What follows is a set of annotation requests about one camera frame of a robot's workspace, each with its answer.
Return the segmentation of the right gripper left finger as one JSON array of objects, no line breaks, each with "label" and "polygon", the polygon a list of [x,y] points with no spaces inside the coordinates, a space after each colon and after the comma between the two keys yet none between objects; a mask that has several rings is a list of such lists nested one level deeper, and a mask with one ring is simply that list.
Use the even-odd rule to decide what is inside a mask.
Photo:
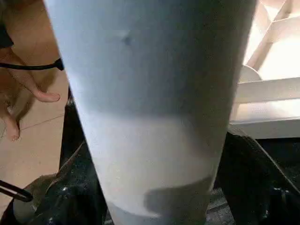
[{"label": "right gripper left finger", "polygon": [[107,205],[86,142],[45,187],[30,225],[103,225]]}]

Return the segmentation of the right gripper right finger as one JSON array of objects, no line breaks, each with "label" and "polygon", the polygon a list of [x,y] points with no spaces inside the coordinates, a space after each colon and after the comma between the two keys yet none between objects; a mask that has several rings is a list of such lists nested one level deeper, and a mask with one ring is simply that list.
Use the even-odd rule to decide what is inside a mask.
[{"label": "right gripper right finger", "polygon": [[299,138],[256,140],[230,126],[206,223],[297,225],[299,222]]}]

